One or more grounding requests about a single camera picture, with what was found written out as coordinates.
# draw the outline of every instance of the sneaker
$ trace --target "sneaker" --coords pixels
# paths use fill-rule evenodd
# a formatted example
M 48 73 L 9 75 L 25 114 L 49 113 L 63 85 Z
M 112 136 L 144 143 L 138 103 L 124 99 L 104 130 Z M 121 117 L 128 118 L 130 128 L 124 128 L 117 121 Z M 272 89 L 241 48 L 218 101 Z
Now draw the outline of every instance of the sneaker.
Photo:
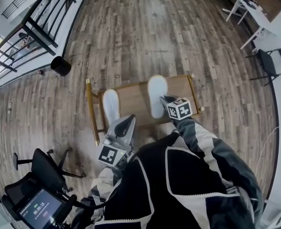
M 160 97 L 167 95 L 167 81 L 161 75 L 155 75 L 148 81 L 148 95 L 150 99 L 151 116 L 154 119 L 160 119 L 164 115 L 164 107 Z
M 110 126 L 114 121 L 120 118 L 119 113 L 119 98 L 118 94 L 113 89 L 108 89 L 103 94 L 104 113 Z

